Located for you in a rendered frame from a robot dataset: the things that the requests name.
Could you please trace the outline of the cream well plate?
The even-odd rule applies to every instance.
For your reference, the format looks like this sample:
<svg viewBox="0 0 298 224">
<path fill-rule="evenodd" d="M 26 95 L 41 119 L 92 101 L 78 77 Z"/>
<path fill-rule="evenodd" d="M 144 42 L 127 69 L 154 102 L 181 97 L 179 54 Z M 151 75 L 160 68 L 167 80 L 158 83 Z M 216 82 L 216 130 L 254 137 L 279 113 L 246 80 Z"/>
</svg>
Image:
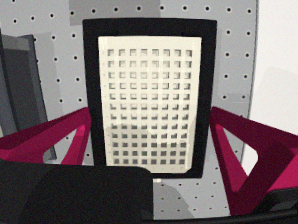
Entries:
<svg viewBox="0 0 298 224">
<path fill-rule="evenodd" d="M 200 54 L 201 38 L 99 37 L 107 166 L 191 168 Z"/>
</svg>

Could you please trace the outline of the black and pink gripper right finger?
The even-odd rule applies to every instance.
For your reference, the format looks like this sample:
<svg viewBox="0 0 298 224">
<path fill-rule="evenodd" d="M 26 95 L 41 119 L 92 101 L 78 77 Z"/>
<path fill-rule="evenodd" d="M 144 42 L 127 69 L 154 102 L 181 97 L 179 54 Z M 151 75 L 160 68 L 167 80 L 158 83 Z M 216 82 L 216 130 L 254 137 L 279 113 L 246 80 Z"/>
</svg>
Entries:
<svg viewBox="0 0 298 224">
<path fill-rule="evenodd" d="M 298 135 L 216 106 L 211 108 L 209 126 L 231 216 L 250 214 L 273 190 L 298 187 Z M 248 176 L 223 128 L 257 152 Z"/>
</svg>

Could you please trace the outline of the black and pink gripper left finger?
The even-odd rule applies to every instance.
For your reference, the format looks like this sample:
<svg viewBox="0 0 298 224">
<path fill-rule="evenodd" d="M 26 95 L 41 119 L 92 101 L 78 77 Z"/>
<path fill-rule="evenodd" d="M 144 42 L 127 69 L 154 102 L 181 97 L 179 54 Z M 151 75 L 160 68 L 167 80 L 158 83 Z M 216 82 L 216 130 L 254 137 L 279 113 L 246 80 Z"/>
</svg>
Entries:
<svg viewBox="0 0 298 224">
<path fill-rule="evenodd" d="M 43 154 L 77 129 L 61 164 L 82 165 L 90 127 L 88 107 L 0 138 L 0 158 L 5 161 L 44 163 Z"/>
</svg>

